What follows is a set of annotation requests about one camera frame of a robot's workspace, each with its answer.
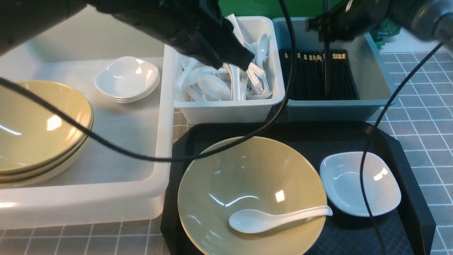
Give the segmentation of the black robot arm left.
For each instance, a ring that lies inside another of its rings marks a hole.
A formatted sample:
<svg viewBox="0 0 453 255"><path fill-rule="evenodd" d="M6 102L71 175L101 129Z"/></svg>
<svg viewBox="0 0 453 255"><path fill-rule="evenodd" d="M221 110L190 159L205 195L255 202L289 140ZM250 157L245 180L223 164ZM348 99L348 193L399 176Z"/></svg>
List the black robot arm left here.
<svg viewBox="0 0 453 255"><path fill-rule="evenodd" d="M255 55L244 47L217 0L2 0L1 53L7 53L88 5L215 69L247 70Z"/></svg>

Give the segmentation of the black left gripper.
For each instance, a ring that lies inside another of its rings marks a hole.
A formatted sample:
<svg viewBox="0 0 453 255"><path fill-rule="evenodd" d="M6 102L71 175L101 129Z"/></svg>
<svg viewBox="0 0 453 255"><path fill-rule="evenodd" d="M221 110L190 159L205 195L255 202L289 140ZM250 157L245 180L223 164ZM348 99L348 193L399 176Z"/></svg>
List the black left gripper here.
<svg viewBox="0 0 453 255"><path fill-rule="evenodd" d="M111 15L178 53L221 68L244 71L255 55L244 47L233 25L222 16L217 0L90 0L98 12Z"/></svg>

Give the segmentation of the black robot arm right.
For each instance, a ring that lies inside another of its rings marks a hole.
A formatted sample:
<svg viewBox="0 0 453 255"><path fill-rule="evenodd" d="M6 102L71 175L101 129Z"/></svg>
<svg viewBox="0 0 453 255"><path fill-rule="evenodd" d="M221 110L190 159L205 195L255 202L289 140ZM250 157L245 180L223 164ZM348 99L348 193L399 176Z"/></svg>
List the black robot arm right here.
<svg viewBox="0 0 453 255"><path fill-rule="evenodd" d="M451 0L343 0L327 13L306 20L306 31L321 42L353 41L385 20L422 41L452 37Z"/></svg>

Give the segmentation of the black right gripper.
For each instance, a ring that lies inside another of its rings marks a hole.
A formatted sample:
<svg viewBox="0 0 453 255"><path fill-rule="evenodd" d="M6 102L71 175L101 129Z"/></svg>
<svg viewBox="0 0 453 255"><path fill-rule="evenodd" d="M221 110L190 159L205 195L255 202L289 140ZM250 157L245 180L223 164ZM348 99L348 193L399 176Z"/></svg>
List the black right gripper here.
<svg viewBox="0 0 453 255"><path fill-rule="evenodd" d="M307 19L306 31L317 32L319 41L353 41L382 22L391 0L344 0L327 13Z"/></svg>

